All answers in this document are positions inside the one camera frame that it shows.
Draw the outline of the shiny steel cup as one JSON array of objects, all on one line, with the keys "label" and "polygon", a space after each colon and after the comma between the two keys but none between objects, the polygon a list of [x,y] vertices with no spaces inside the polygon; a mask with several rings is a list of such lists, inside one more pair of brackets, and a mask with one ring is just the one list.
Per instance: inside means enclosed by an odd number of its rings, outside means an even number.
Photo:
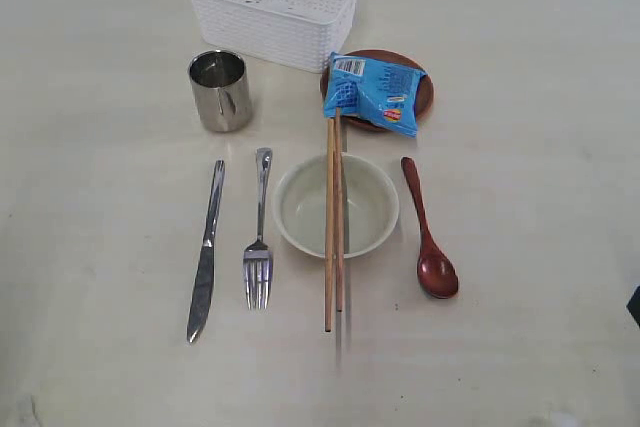
[{"label": "shiny steel cup", "polygon": [[244,60],[228,50],[195,56],[187,69],[194,102],[203,127],[229,133],[244,128],[253,117]]}]

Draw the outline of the silver metal fork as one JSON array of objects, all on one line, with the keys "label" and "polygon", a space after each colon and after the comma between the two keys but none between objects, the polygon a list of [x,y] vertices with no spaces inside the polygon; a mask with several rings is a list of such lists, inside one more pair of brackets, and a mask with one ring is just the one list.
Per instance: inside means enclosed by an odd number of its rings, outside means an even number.
[{"label": "silver metal fork", "polygon": [[245,248],[243,270],[245,293],[249,310],[262,310],[268,306],[273,277],[272,252],[264,242],[266,195],[273,151],[262,147],[256,150],[258,179],[256,240]]}]

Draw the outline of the white perforated plastic basket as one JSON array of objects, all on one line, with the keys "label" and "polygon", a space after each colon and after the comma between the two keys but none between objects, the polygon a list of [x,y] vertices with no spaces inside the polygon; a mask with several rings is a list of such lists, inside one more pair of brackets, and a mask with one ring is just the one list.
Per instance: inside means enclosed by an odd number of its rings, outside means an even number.
[{"label": "white perforated plastic basket", "polygon": [[205,42],[320,73],[352,27],[357,0],[191,0]]}]

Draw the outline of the brown wooden spoon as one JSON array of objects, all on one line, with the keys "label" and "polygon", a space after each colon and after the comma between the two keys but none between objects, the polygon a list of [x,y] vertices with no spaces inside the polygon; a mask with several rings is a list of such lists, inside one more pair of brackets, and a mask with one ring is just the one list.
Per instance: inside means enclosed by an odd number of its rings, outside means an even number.
[{"label": "brown wooden spoon", "polygon": [[459,290],[459,279],[453,264],[437,246],[429,230],[420,178],[414,160],[403,157],[401,168],[414,202],[420,227],[420,252],[417,260],[419,285],[434,298],[453,298]]}]

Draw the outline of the silver metal knife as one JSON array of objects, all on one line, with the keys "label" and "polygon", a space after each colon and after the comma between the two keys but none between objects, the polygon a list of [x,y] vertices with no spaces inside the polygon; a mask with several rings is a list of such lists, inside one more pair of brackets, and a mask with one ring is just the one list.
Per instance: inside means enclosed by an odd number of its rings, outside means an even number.
[{"label": "silver metal knife", "polygon": [[202,333],[206,325],[211,306],[215,279],[215,236],[224,177],[225,162],[223,160],[217,160],[213,170],[205,228],[192,289],[191,304],[186,328],[186,339],[189,344],[195,343],[199,335]]}]

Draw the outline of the wooden chopstick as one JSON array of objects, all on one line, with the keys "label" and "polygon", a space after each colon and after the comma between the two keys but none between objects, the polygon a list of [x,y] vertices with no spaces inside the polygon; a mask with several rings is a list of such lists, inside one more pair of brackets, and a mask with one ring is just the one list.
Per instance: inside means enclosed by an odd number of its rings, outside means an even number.
[{"label": "wooden chopstick", "polygon": [[332,330],[333,305],[333,250],[334,250],[334,119],[327,120],[326,152],[326,232],[325,232],[325,331]]},{"label": "wooden chopstick", "polygon": [[344,307],[344,208],[342,187],[342,140],[341,140],[341,109],[336,109],[334,120],[335,149],[334,149],[334,185],[335,185],[335,230],[336,230],[336,309],[343,311]]}]

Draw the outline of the blue snack packet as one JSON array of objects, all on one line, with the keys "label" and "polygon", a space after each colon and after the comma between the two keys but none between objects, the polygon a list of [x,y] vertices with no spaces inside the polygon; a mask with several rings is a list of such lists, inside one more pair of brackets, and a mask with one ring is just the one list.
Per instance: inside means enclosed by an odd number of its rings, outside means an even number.
[{"label": "blue snack packet", "polygon": [[336,52],[328,67],[325,117],[354,117],[407,137],[417,135],[415,103],[425,71]]}]

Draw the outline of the floral ceramic bowl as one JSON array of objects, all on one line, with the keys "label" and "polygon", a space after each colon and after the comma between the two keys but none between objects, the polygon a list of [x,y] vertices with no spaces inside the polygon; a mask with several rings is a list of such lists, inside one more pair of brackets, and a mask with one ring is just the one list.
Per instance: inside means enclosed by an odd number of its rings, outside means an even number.
[{"label": "floral ceramic bowl", "polygon": [[[342,166],[345,257],[351,259],[386,241],[399,217],[399,199],[389,176],[375,164],[345,153]],[[311,157],[284,174],[272,199],[281,235],[299,251],[320,259],[325,254],[326,180],[326,157]]]}]

